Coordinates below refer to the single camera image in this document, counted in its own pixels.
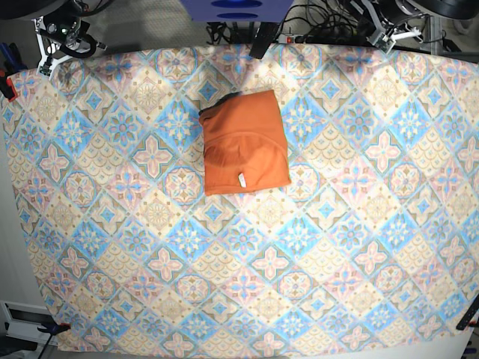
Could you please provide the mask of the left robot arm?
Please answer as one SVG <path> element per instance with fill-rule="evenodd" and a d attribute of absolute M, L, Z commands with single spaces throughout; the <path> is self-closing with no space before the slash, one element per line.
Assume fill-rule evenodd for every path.
<path fill-rule="evenodd" d="M 369 22 L 367 41 L 388 53 L 397 41 L 413 38 L 424 43 L 423 31 L 408 21 L 432 16 L 470 20 L 478 15 L 477 1 L 360 1 L 363 17 Z"/>

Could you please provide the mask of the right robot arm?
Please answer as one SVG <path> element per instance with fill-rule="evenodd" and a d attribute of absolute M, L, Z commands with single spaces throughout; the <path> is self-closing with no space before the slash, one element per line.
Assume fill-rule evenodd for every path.
<path fill-rule="evenodd" d="M 51 77 L 54 69 L 70 59 L 87 59 L 107 45 L 89 33 L 86 17 L 95 16 L 112 5 L 112 1 L 2 1 L 1 20 L 31 20 L 40 50 L 37 72 Z"/>

